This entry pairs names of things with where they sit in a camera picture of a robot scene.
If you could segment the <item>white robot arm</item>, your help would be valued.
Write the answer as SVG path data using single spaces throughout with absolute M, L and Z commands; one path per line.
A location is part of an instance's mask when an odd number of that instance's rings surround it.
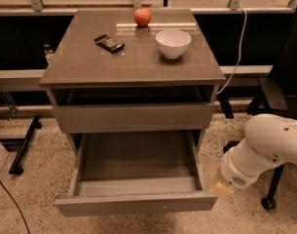
M 285 163 L 297 165 L 297 120 L 258 114 L 246 122 L 243 133 L 211 177 L 208 190 L 217 196 L 245 189 L 267 170 Z

